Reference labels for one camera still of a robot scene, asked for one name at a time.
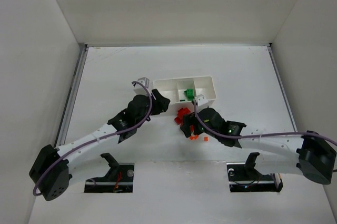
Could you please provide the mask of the green lego brick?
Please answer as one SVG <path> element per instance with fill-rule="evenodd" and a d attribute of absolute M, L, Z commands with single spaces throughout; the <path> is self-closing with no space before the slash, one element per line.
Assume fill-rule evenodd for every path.
<path fill-rule="evenodd" d="M 193 91 L 193 89 L 186 89 L 183 93 L 186 96 L 187 100 L 191 101 L 191 100 L 194 99 L 194 91 Z"/>

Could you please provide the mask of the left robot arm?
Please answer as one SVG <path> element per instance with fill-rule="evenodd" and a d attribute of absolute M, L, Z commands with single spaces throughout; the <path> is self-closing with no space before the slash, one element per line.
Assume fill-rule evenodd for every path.
<path fill-rule="evenodd" d="M 169 104 L 168 98 L 153 89 L 136 95 L 127 108 L 89 135 L 57 148 L 46 145 L 29 171 L 35 184 L 33 194 L 51 201 L 79 181 L 115 178 L 120 165 L 110 154 L 113 141 L 132 137 L 151 116 L 166 112 Z"/>

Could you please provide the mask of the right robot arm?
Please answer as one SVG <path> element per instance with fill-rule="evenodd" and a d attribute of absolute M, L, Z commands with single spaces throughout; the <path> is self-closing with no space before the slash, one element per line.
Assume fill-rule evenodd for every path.
<path fill-rule="evenodd" d="M 245 170 L 253 179 L 288 173 L 318 184 L 331 183 L 336 151 L 327 138 L 316 132 L 263 134 L 242 122 L 224 120 L 213 108 L 183 115 L 180 129 L 187 138 L 205 133 L 226 147 L 251 149 Z"/>

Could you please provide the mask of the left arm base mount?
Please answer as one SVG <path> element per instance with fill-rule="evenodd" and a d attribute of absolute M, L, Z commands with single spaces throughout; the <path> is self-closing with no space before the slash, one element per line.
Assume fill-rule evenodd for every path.
<path fill-rule="evenodd" d="M 86 180 L 84 193 L 132 193 L 134 180 L 134 163 L 118 163 L 109 153 L 101 154 L 109 166 L 102 177 Z"/>

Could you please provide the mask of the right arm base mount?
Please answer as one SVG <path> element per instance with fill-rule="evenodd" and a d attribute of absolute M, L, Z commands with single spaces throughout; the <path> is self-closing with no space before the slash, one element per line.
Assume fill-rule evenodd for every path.
<path fill-rule="evenodd" d="M 283 181 L 278 173 L 263 175 L 255 169 L 259 156 L 253 152 L 245 162 L 226 163 L 230 192 L 281 192 Z"/>

